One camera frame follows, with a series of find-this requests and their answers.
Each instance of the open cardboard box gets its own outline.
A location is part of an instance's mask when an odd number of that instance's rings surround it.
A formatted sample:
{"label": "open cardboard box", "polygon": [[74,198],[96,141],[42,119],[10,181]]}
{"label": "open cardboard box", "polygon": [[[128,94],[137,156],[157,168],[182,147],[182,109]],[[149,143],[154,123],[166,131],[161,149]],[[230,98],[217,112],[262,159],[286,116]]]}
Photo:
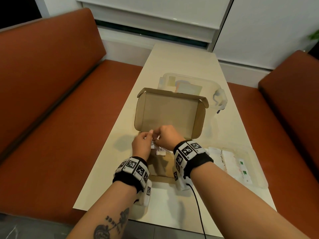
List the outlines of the open cardboard box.
{"label": "open cardboard box", "polygon": [[[148,132],[162,125],[173,125],[187,140],[201,135],[209,106],[206,97],[152,88],[143,88],[137,97],[136,130]],[[152,149],[147,164],[151,175],[174,178],[174,154],[166,152],[165,156],[160,156]]]}

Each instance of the forearm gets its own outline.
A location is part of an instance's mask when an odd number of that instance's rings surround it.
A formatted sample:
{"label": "forearm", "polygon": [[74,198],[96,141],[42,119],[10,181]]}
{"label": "forearm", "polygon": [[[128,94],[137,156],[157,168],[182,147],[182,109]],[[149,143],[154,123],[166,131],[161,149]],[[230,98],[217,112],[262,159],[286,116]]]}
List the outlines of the forearm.
{"label": "forearm", "polygon": [[115,181],[76,224],[67,239],[118,239],[122,237],[136,188]]}
{"label": "forearm", "polygon": [[307,238],[212,162],[194,168],[191,179],[225,238]]}

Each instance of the hand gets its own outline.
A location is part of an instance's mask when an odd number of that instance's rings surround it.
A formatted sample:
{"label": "hand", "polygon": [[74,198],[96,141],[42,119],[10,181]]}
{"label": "hand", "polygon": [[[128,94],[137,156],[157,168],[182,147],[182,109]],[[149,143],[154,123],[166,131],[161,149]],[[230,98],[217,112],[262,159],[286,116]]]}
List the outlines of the hand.
{"label": "hand", "polygon": [[164,125],[154,130],[153,141],[157,146],[173,151],[177,144],[185,141],[185,138],[172,125]]}
{"label": "hand", "polygon": [[141,132],[138,134],[132,142],[132,157],[138,156],[147,161],[151,152],[153,130],[149,132]]}

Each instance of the table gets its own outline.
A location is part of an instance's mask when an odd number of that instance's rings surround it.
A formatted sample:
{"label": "table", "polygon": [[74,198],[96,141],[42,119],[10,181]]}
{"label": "table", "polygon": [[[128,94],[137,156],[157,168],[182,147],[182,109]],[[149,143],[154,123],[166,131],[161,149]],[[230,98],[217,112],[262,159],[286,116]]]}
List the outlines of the table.
{"label": "table", "polygon": [[[137,94],[144,87],[157,88],[159,78],[165,73],[213,80],[225,90],[228,98],[225,110],[214,116],[211,131],[203,129],[199,141],[206,137],[251,147],[215,54],[178,44],[156,43],[74,204],[75,209],[87,211],[111,185],[118,165],[131,156],[131,142],[138,134],[134,128]],[[250,189],[275,209],[268,189]],[[198,193],[195,193],[206,234],[222,237]],[[192,191],[179,192],[174,184],[153,181],[149,207],[134,205],[130,219],[203,233]]]}

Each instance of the person's left hand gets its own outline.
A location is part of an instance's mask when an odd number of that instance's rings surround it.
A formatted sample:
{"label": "person's left hand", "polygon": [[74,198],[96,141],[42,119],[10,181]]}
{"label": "person's left hand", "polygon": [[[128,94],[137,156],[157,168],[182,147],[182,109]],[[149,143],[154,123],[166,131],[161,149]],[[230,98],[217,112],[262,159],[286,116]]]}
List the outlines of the person's left hand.
{"label": "person's left hand", "polygon": [[132,157],[138,156],[147,161],[151,152],[153,130],[149,132],[141,132],[132,142]]}

